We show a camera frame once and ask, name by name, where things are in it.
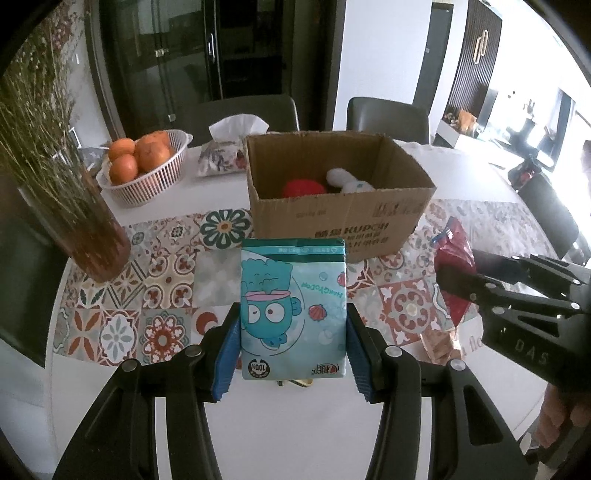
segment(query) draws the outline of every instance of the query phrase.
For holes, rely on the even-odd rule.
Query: open cardboard box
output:
[[[392,139],[359,132],[293,132],[247,137],[248,194],[257,238],[345,239],[347,262],[400,250],[435,185]],[[374,192],[281,198],[289,180],[326,185],[341,167]]]

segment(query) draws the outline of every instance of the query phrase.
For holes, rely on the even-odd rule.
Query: human hand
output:
[[[554,385],[548,384],[540,411],[540,422],[534,438],[544,448],[549,448],[560,435],[560,427],[570,417],[576,427],[586,427],[591,421],[591,394],[577,395],[570,411]]]

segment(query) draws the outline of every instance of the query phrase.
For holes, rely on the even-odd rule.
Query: silver bolt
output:
[[[199,356],[199,355],[201,355],[202,352],[203,352],[203,350],[201,349],[201,347],[199,345],[189,345],[185,349],[185,355],[187,355],[187,356]]]
[[[402,356],[402,349],[396,345],[390,345],[386,347],[386,355],[392,356],[394,358],[398,356]]]
[[[124,372],[132,372],[135,370],[135,368],[137,366],[138,366],[137,361],[132,360],[131,358],[121,364],[121,368],[123,369]]]
[[[458,360],[454,358],[451,362],[449,362],[449,366],[452,367],[454,370],[461,372],[462,370],[466,369],[466,364],[462,360]]]

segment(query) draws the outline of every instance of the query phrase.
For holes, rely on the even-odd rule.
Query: patterned tile placemat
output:
[[[348,264],[348,297],[387,342],[407,345],[426,329],[453,327],[435,281],[431,238],[456,216],[473,248],[554,256],[521,204],[435,200],[400,252]],[[102,365],[170,359],[222,322],[239,301],[240,250],[252,235],[247,210],[214,210],[126,228],[129,263],[98,284],[73,266],[53,339],[55,353]],[[477,316],[472,305],[464,321]]]

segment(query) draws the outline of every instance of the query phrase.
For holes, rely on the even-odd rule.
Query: red plastic package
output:
[[[466,232],[460,220],[455,217],[449,217],[443,232],[433,238],[431,243],[436,249],[434,260],[435,272],[442,265],[452,265],[466,273],[476,273],[472,248],[470,247]],[[443,296],[449,315],[452,317],[452,322],[457,327],[470,306],[470,301],[456,297],[446,291],[442,291],[441,295]]]

